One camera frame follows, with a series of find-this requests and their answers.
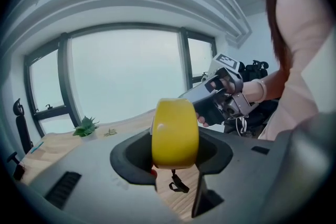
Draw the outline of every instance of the person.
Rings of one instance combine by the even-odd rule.
[[[274,140],[281,131],[318,113],[301,73],[330,35],[334,17],[326,0],[266,0],[266,12],[280,68],[262,80],[245,82],[243,94],[250,103],[280,98],[259,136]],[[223,84],[228,92],[233,90],[232,84]],[[209,126],[202,115],[197,117],[204,127]]]

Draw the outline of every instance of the hand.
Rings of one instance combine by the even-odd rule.
[[[227,93],[234,93],[235,92],[235,86],[232,82],[228,82],[227,80],[221,79],[221,82],[226,89]],[[216,89],[216,84],[214,82],[211,82],[211,86]],[[198,122],[203,124],[203,127],[209,127],[209,124],[205,122],[205,118],[203,116],[200,116],[198,113],[196,113],[196,117],[198,118]]]

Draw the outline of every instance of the wooden table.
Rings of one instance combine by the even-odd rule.
[[[98,139],[104,139],[104,134],[109,129],[115,129],[117,134],[129,133],[134,131],[143,131],[152,124],[154,111],[149,111],[132,119],[113,124],[100,125],[96,130]],[[29,185],[32,180],[43,170],[55,163],[75,147],[83,144],[80,137],[72,136],[72,133],[66,134],[48,134],[41,141],[44,143],[33,153],[28,153],[22,163],[25,167],[25,173],[22,182]],[[192,168],[178,170],[177,175],[183,183],[190,188],[187,194],[175,193],[169,189],[169,183],[172,182],[172,172],[170,170],[156,169],[158,177],[156,179],[157,193],[166,202],[166,204],[176,212],[181,219],[191,220],[191,210],[196,195],[198,170],[194,165]]]

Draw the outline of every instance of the potted plant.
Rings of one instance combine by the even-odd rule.
[[[76,127],[73,135],[78,135],[82,138],[83,142],[88,142],[97,139],[95,130],[98,128],[96,124],[98,122],[93,122],[94,118],[87,118],[86,116],[82,119],[80,126]]]

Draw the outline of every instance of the black chair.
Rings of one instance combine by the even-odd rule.
[[[244,82],[252,81],[254,79],[261,79],[268,75],[267,68],[268,63],[259,62],[254,60],[252,65],[245,66],[240,62],[239,73]],[[265,121],[274,113],[278,107],[278,100],[268,100],[259,104],[250,114],[248,118],[245,118],[247,123],[246,133],[250,133],[255,136],[257,131],[263,129],[266,126]],[[224,122],[225,133],[232,133],[236,131],[236,121],[230,120]],[[240,130],[243,126],[241,121],[237,122],[237,127]]]
[[[13,112],[17,116],[16,126],[19,132],[19,135],[20,135],[22,147],[23,147],[24,152],[27,154],[30,151],[30,149],[33,147],[33,143],[30,140],[27,123],[25,119],[25,110],[23,106],[20,104],[20,98],[14,103]]]

